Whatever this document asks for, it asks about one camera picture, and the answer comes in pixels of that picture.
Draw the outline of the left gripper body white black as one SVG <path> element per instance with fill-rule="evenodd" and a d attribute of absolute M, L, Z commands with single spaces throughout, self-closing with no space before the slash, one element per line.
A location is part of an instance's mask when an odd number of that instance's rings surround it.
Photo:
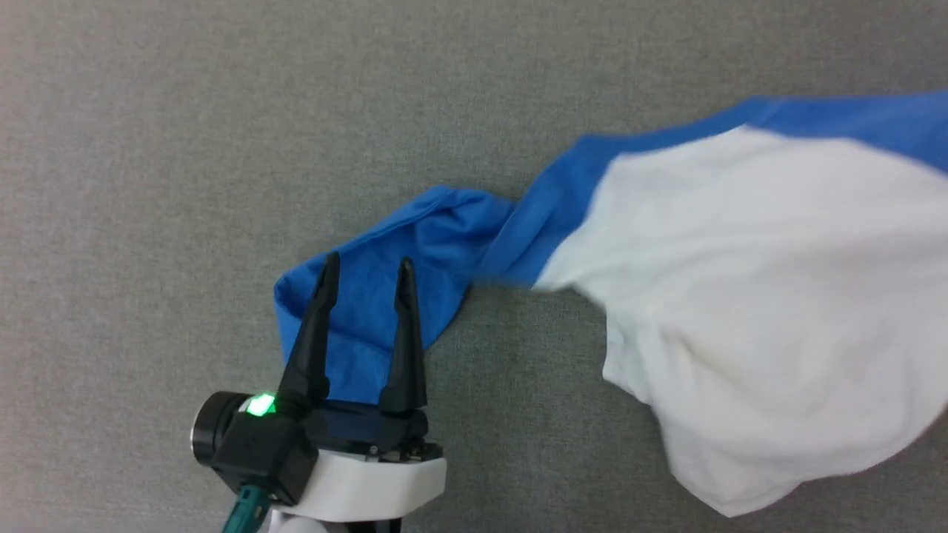
<path fill-rule="evenodd" d="M 446 489 L 447 460 L 423 408 L 384 412 L 327 401 L 306 420 L 318 459 L 298 505 L 274 505 L 272 532 L 399 532 Z"/>

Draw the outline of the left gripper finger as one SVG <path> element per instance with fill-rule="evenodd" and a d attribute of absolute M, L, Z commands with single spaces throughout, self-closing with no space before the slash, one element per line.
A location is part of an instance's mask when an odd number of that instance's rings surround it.
<path fill-rule="evenodd" d="M 404 414 L 427 405 L 427 378 L 418 290 L 413 260 L 403 257 L 393 301 L 398 324 L 388 381 L 377 406 L 386 414 Z"/>
<path fill-rule="evenodd" d="M 327 398 L 330 381 L 325 375 L 330 315 L 336 305 L 341 277 L 341 256 L 328 254 L 301 318 L 301 326 L 282 372 L 276 392 L 276 412 L 290 419 L 305 419 Z"/>

